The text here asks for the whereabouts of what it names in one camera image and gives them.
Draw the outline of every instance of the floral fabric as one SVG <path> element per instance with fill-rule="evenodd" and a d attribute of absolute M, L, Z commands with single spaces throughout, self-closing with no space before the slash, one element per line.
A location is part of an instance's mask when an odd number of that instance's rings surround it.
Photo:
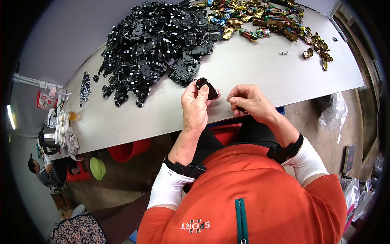
<path fill-rule="evenodd" d="M 106 237 L 92 215 L 82 214 L 55 224 L 48 236 L 48 243 L 105 244 Z"/>

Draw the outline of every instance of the hand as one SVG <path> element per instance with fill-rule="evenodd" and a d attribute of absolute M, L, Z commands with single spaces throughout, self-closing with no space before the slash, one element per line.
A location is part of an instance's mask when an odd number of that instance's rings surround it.
<path fill-rule="evenodd" d="M 209 87 L 203 85 L 198 91 L 195 83 L 196 81 L 191 82 L 181 97 L 184 119 L 183 131 L 190 134 L 200 134 L 204 130 L 207 125 L 207 107 L 221 97 L 221 94 L 218 94 L 216 99 L 207 100 Z"/>
<path fill-rule="evenodd" d="M 265 123 L 274 117 L 276 109 L 256 85 L 236 85 L 226 99 L 230 102 L 234 116 L 244 116 L 246 110 L 259 123 Z"/>

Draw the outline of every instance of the person's left hand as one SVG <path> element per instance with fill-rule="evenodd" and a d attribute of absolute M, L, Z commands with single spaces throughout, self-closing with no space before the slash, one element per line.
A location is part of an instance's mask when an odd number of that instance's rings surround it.
<path fill-rule="evenodd" d="M 181 97 L 181 106 L 183 107 L 183 130 L 189 133 L 201 133 L 207 125 L 207 107 L 215 100 L 221 97 L 219 89 L 216 89 L 218 97 L 214 100 L 207 100 L 209 87 L 203 85 L 198 91 L 195 85 L 196 81 L 191 82 Z"/>

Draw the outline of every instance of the orange sweater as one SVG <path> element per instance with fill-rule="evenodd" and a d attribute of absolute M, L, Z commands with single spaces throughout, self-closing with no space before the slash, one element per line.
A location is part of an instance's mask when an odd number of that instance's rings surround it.
<path fill-rule="evenodd" d="M 337 175 L 302 188 L 267 151 L 235 145 L 206 158 L 176 212 L 144 213 L 137 243 L 338 243 L 347 207 Z"/>

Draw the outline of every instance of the patterned clothing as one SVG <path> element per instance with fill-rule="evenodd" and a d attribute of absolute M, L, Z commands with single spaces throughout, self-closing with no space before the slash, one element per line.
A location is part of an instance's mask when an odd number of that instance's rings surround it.
<path fill-rule="evenodd" d="M 90 214 L 77 215 L 55 224 L 48 236 L 50 244 L 107 243 L 99 224 Z"/>
<path fill-rule="evenodd" d="M 49 188 L 57 187 L 60 183 L 57 173 L 53 167 L 49 173 L 46 172 L 45 167 L 42 167 L 42 169 L 38 172 L 38 178 L 45 186 Z"/>

